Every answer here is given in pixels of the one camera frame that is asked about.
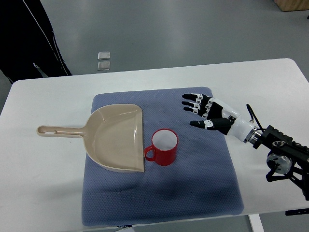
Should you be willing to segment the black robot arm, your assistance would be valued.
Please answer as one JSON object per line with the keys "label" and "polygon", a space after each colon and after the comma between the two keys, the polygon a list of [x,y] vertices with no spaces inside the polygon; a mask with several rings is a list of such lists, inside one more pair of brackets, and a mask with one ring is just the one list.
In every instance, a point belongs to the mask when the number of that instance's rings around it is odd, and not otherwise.
{"label": "black robot arm", "polygon": [[278,129],[269,125],[263,128],[257,119],[253,109],[246,105],[251,116],[251,123],[256,122],[249,138],[245,139],[253,145],[254,149],[263,145],[269,149],[267,166],[270,171],[266,175],[268,182],[289,179],[298,186],[305,197],[309,200],[309,148],[302,146],[292,137],[283,134]]}

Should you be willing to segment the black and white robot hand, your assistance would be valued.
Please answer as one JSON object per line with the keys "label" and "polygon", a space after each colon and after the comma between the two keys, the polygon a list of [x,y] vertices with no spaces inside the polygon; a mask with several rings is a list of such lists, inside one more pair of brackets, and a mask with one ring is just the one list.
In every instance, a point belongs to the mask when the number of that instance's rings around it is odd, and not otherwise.
{"label": "black and white robot hand", "polygon": [[253,123],[246,122],[240,113],[221,100],[200,93],[182,95],[184,110],[200,116],[198,121],[190,121],[190,125],[200,129],[219,131],[223,135],[231,135],[246,143],[257,131]]}

